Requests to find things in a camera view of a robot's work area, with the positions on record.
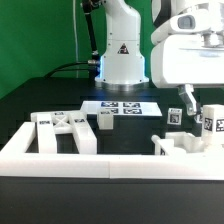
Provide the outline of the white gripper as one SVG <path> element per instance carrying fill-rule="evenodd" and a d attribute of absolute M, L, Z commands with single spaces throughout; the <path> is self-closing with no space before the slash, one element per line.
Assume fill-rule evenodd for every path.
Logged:
<path fill-rule="evenodd" d="M 224 48 L 204 48 L 197 35 L 171 35 L 151 52 L 151 78 L 158 88 L 179 86 L 187 114 L 198 115 L 201 105 L 194 98 L 193 85 L 224 84 Z"/>

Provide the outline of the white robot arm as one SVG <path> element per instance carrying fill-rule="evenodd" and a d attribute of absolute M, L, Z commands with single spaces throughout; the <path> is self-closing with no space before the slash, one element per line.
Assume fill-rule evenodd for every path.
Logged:
<path fill-rule="evenodd" d="M 98 86 L 126 91 L 152 82 L 176 88 L 192 116 L 200 111 L 193 91 L 224 86 L 224 0 L 151 0 L 151 76 L 140 53 L 139 13 L 124 0 L 103 0 L 107 47 Z"/>

